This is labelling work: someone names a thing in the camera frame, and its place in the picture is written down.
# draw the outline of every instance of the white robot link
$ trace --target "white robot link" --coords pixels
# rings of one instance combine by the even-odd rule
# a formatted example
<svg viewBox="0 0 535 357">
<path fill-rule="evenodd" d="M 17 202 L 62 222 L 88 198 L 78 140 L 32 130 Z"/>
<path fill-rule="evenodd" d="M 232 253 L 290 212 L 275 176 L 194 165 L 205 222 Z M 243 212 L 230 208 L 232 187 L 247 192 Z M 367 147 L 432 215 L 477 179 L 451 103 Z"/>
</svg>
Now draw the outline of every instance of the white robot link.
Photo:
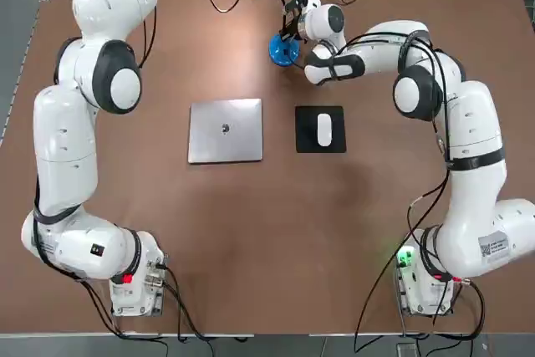
<svg viewBox="0 0 535 357">
<path fill-rule="evenodd" d="M 431 51 L 423 23 L 381 23 L 348 46 L 338 6 L 298 3 L 281 37 L 319 41 L 305 59 L 311 83 L 397 70 L 395 108 L 439 126 L 451 178 L 449 210 L 441 225 L 407 236 L 397 262 L 404 310 L 446 314 L 454 281 L 488 273 L 535 249 L 535 205 L 523 199 L 497 202 L 507 170 L 491 93 L 483 83 L 466 80 L 450 55 Z"/>
<path fill-rule="evenodd" d="M 56 85 L 35 99 L 38 184 L 23 245 L 72 278 L 109 279 L 115 315 L 161 312 L 164 253 L 148 232 L 118 227 L 82 204 L 97 187 L 94 122 L 99 109 L 131 112 L 140 101 L 140 69 L 125 42 L 157 0 L 73 0 L 81 38 L 59 52 Z"/>
</svg>

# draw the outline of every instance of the black mouse pad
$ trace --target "black mouse pad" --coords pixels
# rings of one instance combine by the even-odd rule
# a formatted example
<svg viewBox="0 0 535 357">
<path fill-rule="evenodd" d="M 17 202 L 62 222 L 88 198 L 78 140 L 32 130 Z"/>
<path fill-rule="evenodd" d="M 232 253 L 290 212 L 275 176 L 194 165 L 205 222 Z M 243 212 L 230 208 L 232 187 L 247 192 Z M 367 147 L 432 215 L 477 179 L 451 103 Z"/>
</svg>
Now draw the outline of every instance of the black mouse pad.
<svg viewBox="0 0 535 357">
<path fill-rule="evenodd" d="M 333 140 L 329 146 L 318 144 L 318 115 L 331 116 Z M 342 106 L 296 106 L 295 145 L 298 153 L 344 153 L 345 125 Z"/>
</svg>

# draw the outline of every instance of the brown table surface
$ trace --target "brown table surface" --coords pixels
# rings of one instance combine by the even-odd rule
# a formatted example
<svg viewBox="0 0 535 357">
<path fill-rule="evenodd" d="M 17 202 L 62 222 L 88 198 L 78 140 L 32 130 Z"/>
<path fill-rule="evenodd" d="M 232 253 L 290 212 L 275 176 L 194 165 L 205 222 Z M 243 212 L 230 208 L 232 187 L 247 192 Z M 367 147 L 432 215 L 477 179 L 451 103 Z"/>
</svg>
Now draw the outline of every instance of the brown table surface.
<svg viewBox="0 0 535 357">
<path fill-rule="evenodd" d="M 41 7 L 0 148 L 0 333 L 105 331 L 81 286 L 20 242 L 36 175 L 33 98 L 52 83 L 61 43 L 79 35 L 70 1 Z M 216 1 L 223 7 L 233 0 Z M 344 12 L 348 38 L 391 19 L 426 23 L 434 44 L 491 89 L 507 148 L 501 198 L 535 200 L 535 38 L 522 0 L 359 0 Z M 203 332 L 352 333 L 372 283 L 407 231 L 407 206 L 442 180 L 430 125 L 395 111 L 394 73 L 316 88 L 300 70 L 274 65 L 268 42 L 281 22 L 278 0 L 242 0 L 226 15 L 208 0 L 160 0 L 158 13 L 142 102 L 129 115 L 99 115 L 100 183 L 87 209 L 155 235 Z M 130 42 L 142 49 L 140 29 Z M 263 105 L 264 160 L 188 165 L 190 104 L 255 97 Z M 347 153 L 298 154 L 296 105 L 342 105 Z M 441 222 L 448 198 L 428 224 Z M 487 300 L 486 331 L 535 331 L 534 263 L 526 258 L 477 279 Z M 470 291 L 465 295 L 436 330 L 473 329 L 477 303 Z M 431 329 L 429 319 L 407 324 Z M 175 305 L 168 302 L 161 318 L 123 327 L 176 332 Z M 362 331 L 400 332 L 391 272 Z"/>
</svg>

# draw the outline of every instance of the laptop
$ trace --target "laptop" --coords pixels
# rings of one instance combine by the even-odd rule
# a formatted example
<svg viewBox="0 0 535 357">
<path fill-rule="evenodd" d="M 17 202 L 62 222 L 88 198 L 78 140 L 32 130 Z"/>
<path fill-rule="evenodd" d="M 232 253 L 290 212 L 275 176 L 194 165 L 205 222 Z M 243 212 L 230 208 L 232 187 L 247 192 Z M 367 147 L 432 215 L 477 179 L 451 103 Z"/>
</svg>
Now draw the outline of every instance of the laptop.
<svg viewBox="0 0 535 357">
<path fill-rule="evenodd" d="M 189 163 L 261 161 L 262 157 L 260 99 L 191 105 Z"/>
</svg>

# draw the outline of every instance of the computer mouse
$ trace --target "computer mouse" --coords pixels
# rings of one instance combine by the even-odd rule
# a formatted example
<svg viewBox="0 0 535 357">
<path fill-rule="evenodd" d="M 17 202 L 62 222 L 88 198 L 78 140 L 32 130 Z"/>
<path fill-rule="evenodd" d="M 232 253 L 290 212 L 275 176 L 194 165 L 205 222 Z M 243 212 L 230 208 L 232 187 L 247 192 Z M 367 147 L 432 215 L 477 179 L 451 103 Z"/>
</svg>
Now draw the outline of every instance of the computer mouse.
<svg viewBox="0 0 535 357">
<path fill-rule="evenodd" d="M 318 144 L 329 146 L 333 141 L 333 121 L 326 113 L 318 115 Z"/>
</svg>

